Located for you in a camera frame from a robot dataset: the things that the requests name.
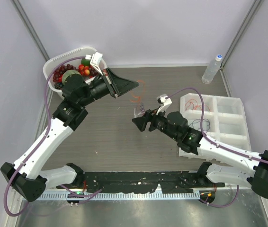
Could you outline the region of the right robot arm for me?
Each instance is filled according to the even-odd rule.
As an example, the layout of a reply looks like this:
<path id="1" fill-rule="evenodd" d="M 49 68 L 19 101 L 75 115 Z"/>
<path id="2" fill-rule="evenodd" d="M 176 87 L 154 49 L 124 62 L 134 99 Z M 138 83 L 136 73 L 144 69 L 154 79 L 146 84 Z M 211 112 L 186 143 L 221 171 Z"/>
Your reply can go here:
<path id="1" fill-rule="evenodd" d="M 180 112 L 165 114 L 147 110 L 141 117 L 133 118 L 132 122 L 139 131 L 159 130 L 176 141 L 177 146 L 187 153 L 226 164 L 202 165 L 202 172 L 196 175 L 200 186 L 206 187 L 211 183 L 241 185 L 268 199 L 268 150 L 258 153 L 221 143 L 189 127 L 187 119 Z"/>

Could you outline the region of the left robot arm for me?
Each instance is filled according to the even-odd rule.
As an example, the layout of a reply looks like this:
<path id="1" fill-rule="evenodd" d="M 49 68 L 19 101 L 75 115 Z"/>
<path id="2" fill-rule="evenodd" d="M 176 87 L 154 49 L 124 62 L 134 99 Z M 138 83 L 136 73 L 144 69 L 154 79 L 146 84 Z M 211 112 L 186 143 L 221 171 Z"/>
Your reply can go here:
<path id="1" fill-rule="evenodd" d="M 48 158 L 70 136 L 88 115 L 86 106 L 111 95 L 117 98 L 138 87 L 136 81 L 124 79 L 110 68 L 86 83 L 80 74 L 71 74 L 62 89 L 64 100 L 50 117 L 50 125 L 27 152 L 14 163 L 4 163 L 1 172 L 11 186 L 28 202 L 37 200 L 48 188 L 70 185 L 77 189 L 83 186 L 84 171 L 73 163 L 57 169 L 43 171 Z"/>

